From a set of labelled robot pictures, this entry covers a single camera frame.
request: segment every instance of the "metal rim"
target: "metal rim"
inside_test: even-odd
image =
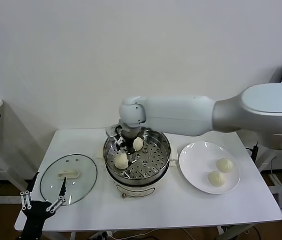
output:
[[[61,160],[61,159],[63,159],[63,158],[69,157],[69,156],[84,156],[84,157],[87,157],[89,160],[92,161],[92,163],[93,163],[94,166],[95,166],[95,170],[96,170],[95,180],[94,180],[94,183],[93,183],[91,189],[90,189],[84,196],[82,196],[81,199],[79,199],[78,201],[74,202],[73,204],[75,204],[75,203],[79,202],[80,200],[82,200],[83,198],[85,198],[85,197],[87,196],[87,194],[89,194],[90,191],[93,189],[93,187],[94,187],[94,185],[95,185],[95,183],[96,183],[97,176],[98,176],[97,166],[96,166],[95,162],[94,162],[89,156],[86,156],[86,155],[83,155],[83,154],[79,154],[79,153],[69,154],[69,155],[65,155],[65,156],[63,156],[63,157],[60,157],[59,159],[57,159],[56,161],[54,161],[51,165],[49,165],[49,167],[48,167],[48,168],[45,170],[45,172],[43,173],[43,176],[42,176],[41,181],[40,181],[40,194],[41,194],[41,196],[43,197],[43,199],[44,199],[45,201],[48,201],[48,200],[45,199],[45,197],[43,196],[43,194],[42,194],[42,188],[41,188],[41,186],[42,186],[42,180],[43,180],[43,177],[45,176],[45,173],[46,173],[47,170],[48,170],[54,163],[56,163],[58,160]],[[66,207],[66,206],[70,206],[70,205],[73,205],[73,204],[68,204],[68,205],[63,205],[63,204],[62,204],[62,206],[63,206],[63,207]]]
[[[162,172],[161,176],[156,178],[154,181],[148,183],[148,184],[145,184],[145,185],[130,185],[130,184],[127,184],[127,183],[123,183],[121,182],[119,179],[115,178],[111,172],[108,170],[108,166],[106,165],[106,170],[107,172],[109,173],[109,175],[111,176],[112,179],[114,179],[115,181],[117,181],[119,184],[121,185],[124,185],[124,186],[127,186],[127,187],[130,187],[130,188],[143,188],[143,187],[148,187],[148,186],[151,186],[152,184],[155,184],[157,183],[160,179],[162,179],[164,177],[164,175],[166,174],[168,168],[169,168],[169,164],[170,164],[170,161],[168,162],[167,164],[167,168]]]

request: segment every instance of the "steamed bun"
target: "steamed bun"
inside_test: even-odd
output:
[[[217,168],[224,173],[229,173],[233,170],[233,162],[228,158],[221,158],[216,161]]]
[[[224,174],[218,171],[212,171],[207,175],[210,183],[216,187],[220,187],[225,184]]]
[[[129,161],[125,152],[116,155],[114,158],[114,165],[118,169],[125,169],[129,166]]]
[[[137,137],[133,142],[133,148],[135,151],[139,151],[143,148],[143,140],[140,137]]]

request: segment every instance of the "glass lid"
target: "glass lid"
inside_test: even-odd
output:
[[[59,197],[61,186],[66,177],[66,201],[63,206],[71,205],[84,198],[93,188],[97,169],[92,159],[81,154],[64,156],[45,171],[40,184],[43,198],[54,202]]]

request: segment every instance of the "stainless steel pot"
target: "stainless steel pot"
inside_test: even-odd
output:
[[[108,138],[103,147],[103,156],[110,176],[128,187],[145,187],[159,181],[169,166],[171,146],[167,137],[157,131],[143,127],[138,136],[144,145],[136,152],[136,162],[126,169],[114,166],[114,158],[118,154],[113,139]]]

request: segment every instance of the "white wall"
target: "white wall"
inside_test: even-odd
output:
[[[125,96],[219,100],[281,67],[282,0],[0,1],[4,131],[35,166],[55,129],[111,125]]]

